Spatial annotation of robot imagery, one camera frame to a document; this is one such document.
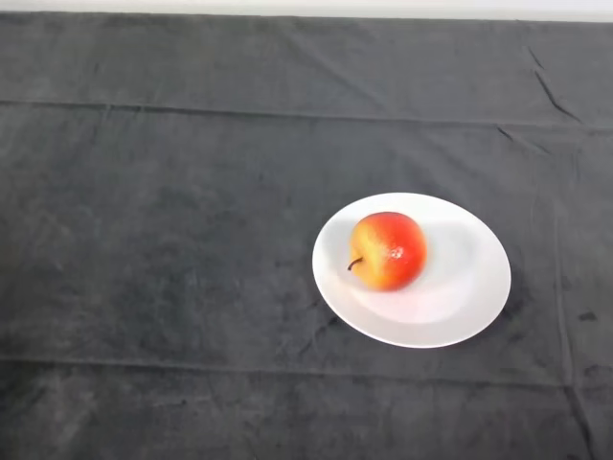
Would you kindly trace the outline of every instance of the red apple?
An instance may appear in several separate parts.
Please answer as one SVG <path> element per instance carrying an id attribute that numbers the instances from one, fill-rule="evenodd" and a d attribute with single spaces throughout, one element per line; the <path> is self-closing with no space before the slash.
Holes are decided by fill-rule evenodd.
<path id="1" fill-rule="evenodd" d="M 369 288 L 406 286 L 420 275 L 426 257 L 423 232 L 403 214 L 371 214 L 353 228 L 349 270 Z"/>

